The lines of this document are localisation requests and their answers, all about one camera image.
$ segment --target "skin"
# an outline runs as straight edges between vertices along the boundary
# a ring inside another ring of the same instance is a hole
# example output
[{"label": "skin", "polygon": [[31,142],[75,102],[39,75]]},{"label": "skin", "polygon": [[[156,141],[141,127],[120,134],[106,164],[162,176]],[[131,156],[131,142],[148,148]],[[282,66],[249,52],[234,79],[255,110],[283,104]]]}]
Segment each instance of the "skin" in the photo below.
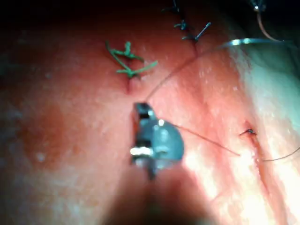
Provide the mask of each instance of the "skin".
[{"label": "skin", "polygon": [[[300,145],[299,80],[284,48],[220,50],[178,71],[148,102],[159,118],[210,141],[180,130],[183,161],[154,182],[130,166],[133,103],[196,53],[247,37],[217,11],[196,5],[185,8],[191,25],[212,25],[196,45],[182,41],[176,15],[160,12],[166,6],[112,6],[81,21],[1,35],[1,221],[143,224],[154,219],[154,203],[164,222],[300,223],[299,154],[263,161]],[[105,40],[119,50],[132,43],[145,59],[128,63],[133,69],[158,65],[129,80],[116,73],[121,68]],[[256,135],[239,135],[246,129]]]}]

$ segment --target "metal forceps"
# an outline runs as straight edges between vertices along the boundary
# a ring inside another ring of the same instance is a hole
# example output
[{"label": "metal forceps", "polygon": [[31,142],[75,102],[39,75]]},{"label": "metal forceps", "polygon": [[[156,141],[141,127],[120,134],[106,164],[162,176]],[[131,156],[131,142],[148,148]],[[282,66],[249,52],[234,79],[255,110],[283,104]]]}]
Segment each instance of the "metal forceps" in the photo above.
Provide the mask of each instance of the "metal forceps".
[{"label": "metal forceps", "polygon": [[134,104],[138,131],[131,148],[131,162],[145,168],[149,179],[182,160],[184,142],[179,130],[170,122],[158,119],[147,103]]}]

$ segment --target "green suture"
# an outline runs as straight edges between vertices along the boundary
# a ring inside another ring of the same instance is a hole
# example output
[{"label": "green suture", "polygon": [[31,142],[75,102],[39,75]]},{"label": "green suture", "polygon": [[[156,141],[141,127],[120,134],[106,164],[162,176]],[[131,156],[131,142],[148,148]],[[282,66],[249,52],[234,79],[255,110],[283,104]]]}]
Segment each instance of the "green suture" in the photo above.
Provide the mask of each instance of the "green suture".
[{"label": "green suture", "polygon": [[116,55],[121,55],[121,56],[125,56],[129,59],[137,59],[137,60],[140,60],[142,62],[144,62],[144,59],[139,57],[139,56],[136,56],[134,54],[132,54],[130,52],[130,47],[131,47],[131,43],[128,41],[125,43],[125,51],[119,51],[119,50],[116,50],[116,49],[111,49],[109,47],[109,44],[108,44],[108,41],[105,42],[105,46],[107,48],[107,50],[109,51],[109,53],[117,60],[118,63],[120,63],[120,65],[124,68],[124,69],[119,69],[117,70],[117,73],[125,73],[127,74],[127,76],[129,78],[132,78],[136,75],[138,75],[139,73],[142,73],[154,66],[157,65],[158,61],[155,61],[149,65],[147,65],[146,67],[143,67],[141,69],[138,69],[138,70],[135,70],[133,71],[131,68],[129,68],[128,66],[126,66]]}]

